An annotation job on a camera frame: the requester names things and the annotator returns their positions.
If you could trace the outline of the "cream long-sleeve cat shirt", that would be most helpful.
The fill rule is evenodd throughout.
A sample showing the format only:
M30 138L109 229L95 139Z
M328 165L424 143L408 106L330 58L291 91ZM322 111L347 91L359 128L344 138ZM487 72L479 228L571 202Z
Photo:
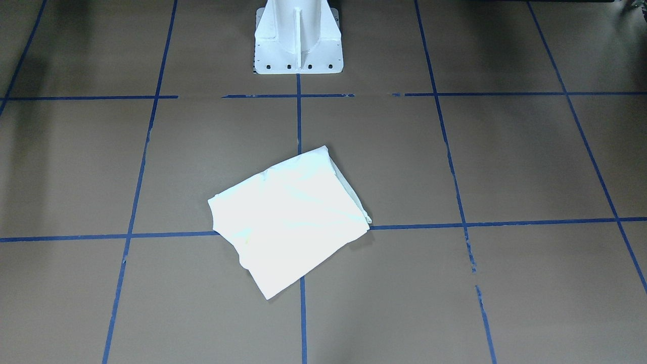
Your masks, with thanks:
M365 235L372 223L325 145L252 175L207 203L213 230L233 246L266 300Z

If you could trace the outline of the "white pedestal mounting base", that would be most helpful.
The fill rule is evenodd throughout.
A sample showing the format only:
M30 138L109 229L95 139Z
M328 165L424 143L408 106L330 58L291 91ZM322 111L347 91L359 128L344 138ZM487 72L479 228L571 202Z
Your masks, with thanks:
M338 9L328 1L267 1L256 10L253 70L261 75L344 69Z

